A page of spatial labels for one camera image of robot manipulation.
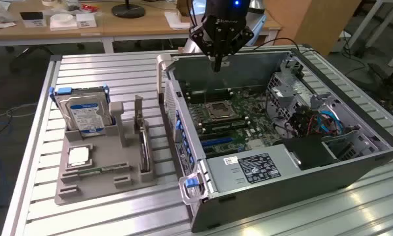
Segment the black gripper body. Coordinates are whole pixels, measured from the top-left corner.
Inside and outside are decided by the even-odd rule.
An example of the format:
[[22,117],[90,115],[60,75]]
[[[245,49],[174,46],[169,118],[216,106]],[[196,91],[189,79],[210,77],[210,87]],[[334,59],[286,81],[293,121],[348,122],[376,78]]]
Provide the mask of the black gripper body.
[[216,53],[221,31],[229,28],[240,31],[246,27],[248,8],[248,0],[206,1],[202,28],[214,43]]

